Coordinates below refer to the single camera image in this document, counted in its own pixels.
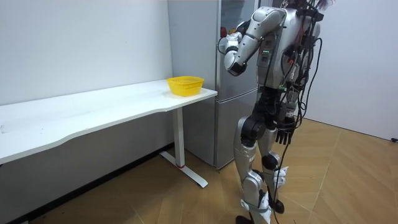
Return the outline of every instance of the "white wall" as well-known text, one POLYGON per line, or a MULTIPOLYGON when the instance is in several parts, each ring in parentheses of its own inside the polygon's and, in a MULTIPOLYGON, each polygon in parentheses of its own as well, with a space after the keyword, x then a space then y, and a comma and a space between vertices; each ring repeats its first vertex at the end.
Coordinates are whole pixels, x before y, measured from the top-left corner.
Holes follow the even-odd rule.
POLYGON ((350 0, 326 10, 307 118, 398 137, 397 8, 393 0, 350 0))
POLYGON ((167 1, 0 1, 0 105, 172 75, 167 1))
MULTIPOLYGON (((171 76, 167 1, 0 1, 0 105, 171 76)), ((159 113, 4 164, 0 223, 172 141, 159 113)))

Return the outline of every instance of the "robot elbow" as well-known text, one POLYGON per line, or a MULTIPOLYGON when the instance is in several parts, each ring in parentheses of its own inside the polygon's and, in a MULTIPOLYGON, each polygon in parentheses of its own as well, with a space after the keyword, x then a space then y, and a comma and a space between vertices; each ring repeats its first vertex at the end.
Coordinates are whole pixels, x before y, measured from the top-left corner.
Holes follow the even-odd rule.
POLYGON ((244 63, 243 65, 240 65, 238 63, 234 63, 232 67, 228 70, 228 72, 233 75, 233 76, 239 76, 240 74, 244 73, 246 71, 247 64, 244 63))
POLYGON ((224 58, 224 65, 225 69, 233 76, 238 76, 242 74, 247 67, 246 63, 240 65, 238 62, 235 61, 235 50, 229 51, 224 58))

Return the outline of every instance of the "humanoid robot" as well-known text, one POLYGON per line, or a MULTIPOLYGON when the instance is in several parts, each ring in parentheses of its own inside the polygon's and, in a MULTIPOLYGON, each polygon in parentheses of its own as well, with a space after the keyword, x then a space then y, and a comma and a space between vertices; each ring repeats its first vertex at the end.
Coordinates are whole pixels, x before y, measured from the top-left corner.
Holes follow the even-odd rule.
POLYGON ((219 49, 225 54, 225 68, 234 76, 242 74, 247 61, 259 51, 260 94, 252 114, 239 120, 234 136, 234 156, 243 192, 241 204, 251 217, 236 217, 237 224, 270 223, 272 208, 284 213, 284 204, 277 194, 285 181, 286 170, 280 168, 284 155, 280 161, 271 149, 274 142, 286 145, 285 154, 294 130, 301 124, 305 114, 302 111, 307 107, 303 96, 315 42, 319 40, 318 22, 323 19, 319 10, 332 2, 285 0, 281 8, 260 7, 250 20, 238 25, 235 33, 226 36, 224 52, 219 49), (252 169, 257 143, 262 171, 252 169))

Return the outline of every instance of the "table foot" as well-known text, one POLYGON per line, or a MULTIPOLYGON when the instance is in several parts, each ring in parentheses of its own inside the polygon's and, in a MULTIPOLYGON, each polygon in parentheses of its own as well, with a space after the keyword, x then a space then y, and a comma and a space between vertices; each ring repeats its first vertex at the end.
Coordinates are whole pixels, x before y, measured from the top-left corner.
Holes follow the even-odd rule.
MULTIPOLYGON (((177 168, 179 168, 176 163, 175 163, 175 158, 170 155, 167 152, 161 152, 161 156, 163 156, 165 159, 170 161, 173 165, 175 165, 177 168)), ((182 172, 187 174, 192 180, 194 180, 200 187, 205 188, 207 186, 207 181, 203 179, 201 176, 199 176, 197 173, 189 169, 187 166, 183 166, 182 168, 179 168, 182 172)))

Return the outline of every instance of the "robot leg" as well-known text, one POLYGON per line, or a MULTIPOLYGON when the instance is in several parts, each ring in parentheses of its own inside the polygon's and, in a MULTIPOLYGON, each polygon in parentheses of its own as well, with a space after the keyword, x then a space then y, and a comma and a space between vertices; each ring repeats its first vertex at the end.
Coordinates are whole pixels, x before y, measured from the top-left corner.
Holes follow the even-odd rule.
MULTIPOLYGON (((275 142, 275 137, 277 134, 276 129, 266 129, 262 138, 258 140, 259 149, 261 153, 261 164, 262 164, 262 176, 264 178, 265 183, 267 184, 268 193, 269 193, 269 205, 271 208, 275 209, 277 213, 283 214, 285 212, 284 204, 278 199, 278 193, 275 196, 277 171, 280 169, 279 167, 279 156, 278 154, 271 151, 272 145, 275 142)), ((279 174, 280 179, 284 178, 282 171, 279 174)))
POLYGON ((236 224, 263 224, 271 222, 271 208, 268 196, 262 190, 264 180, 261 172, 252 170, 252 163, 256 155, 256 145, 247 147, 241 144, 241 130, 246 118, 241 118, 234 137, 235 163, 242 184, 242 206, 249 211, 252 220, 236 217, 236 224))

